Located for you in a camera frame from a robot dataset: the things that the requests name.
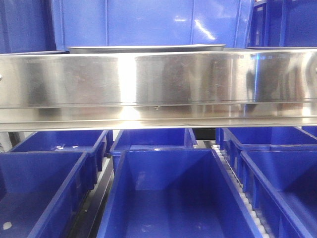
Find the stainless steel shelf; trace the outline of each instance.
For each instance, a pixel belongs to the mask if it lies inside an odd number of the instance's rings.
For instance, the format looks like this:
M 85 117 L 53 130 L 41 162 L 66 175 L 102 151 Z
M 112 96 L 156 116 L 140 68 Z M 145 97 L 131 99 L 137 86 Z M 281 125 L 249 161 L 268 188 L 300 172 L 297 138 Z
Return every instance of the stainless steel shelf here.
M 0 131 L 317 124 L 317 49 L 0 56 Z

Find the blue crate wall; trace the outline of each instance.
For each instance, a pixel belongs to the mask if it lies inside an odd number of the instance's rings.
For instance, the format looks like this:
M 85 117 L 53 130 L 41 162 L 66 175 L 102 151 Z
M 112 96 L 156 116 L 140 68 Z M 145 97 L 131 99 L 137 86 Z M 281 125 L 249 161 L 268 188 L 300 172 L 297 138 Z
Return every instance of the blue crate wall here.
M 0 53 L 69 46 L 246 46 L 253 0 L 0 0 Z
M 0 54 L 55 50 L 50 1 L 0 0 Z
M 52 0 L 58 50 L 197 43 L 244 48 L 252 7 L 252 0 Z
M 317 46 L 316 7 L 315 0 L 255 2 L 249 46 Z

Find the plastic crate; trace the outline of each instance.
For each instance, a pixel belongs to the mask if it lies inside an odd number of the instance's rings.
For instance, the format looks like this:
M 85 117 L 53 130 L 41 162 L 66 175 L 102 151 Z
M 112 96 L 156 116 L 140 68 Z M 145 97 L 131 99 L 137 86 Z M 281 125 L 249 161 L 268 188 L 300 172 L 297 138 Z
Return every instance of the plastic crate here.
M 274 237 L 317 237 L 317 151 L 243 151 L 241 156 L 243 189 Z
M 191 149 L 125 152 L 97 235 L 105 237 L 261 234 L 216 153 Z
M 1 153 L 0 237 L 66 237 L 88 192 L 86 159 L 86 152 Z
M 230 165 L 240 181 L 242 150 L 317 150 L 317 138 L 297 127 L 231 127 L 222 130 L 224 149 L 230 155 Z
M 107 130 L 39 131 L 30 135 L 10 152 L 28 151 L 86 151 L 89 189 L 97 182 L 97 170 L 102 170 L 106 150 Z
M 121 130 L 110 149 L 113 170 L 118 168 L 125 150 L 190 149 L 194 145 L 197 145 L 194 132 L 188 128 Z
M 253 8 L 252 0 L 2 2 L 0 54 L 68 46 L 219 43 L 244 48 Z
M 317 136 L 317 126 L 302 126 L 302 129 L 313 136 Z
M 315 0 L 261 0 L 254 3 L 250 46 L 316 47 Z

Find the metal frame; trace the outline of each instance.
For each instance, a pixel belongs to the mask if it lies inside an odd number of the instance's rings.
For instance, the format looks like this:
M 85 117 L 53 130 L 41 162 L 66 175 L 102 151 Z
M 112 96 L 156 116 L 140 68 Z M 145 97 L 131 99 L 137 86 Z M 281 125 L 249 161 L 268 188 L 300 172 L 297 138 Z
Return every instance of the metal frame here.
M 317 124 L 317 49 L 0 56 L 0 131 Z

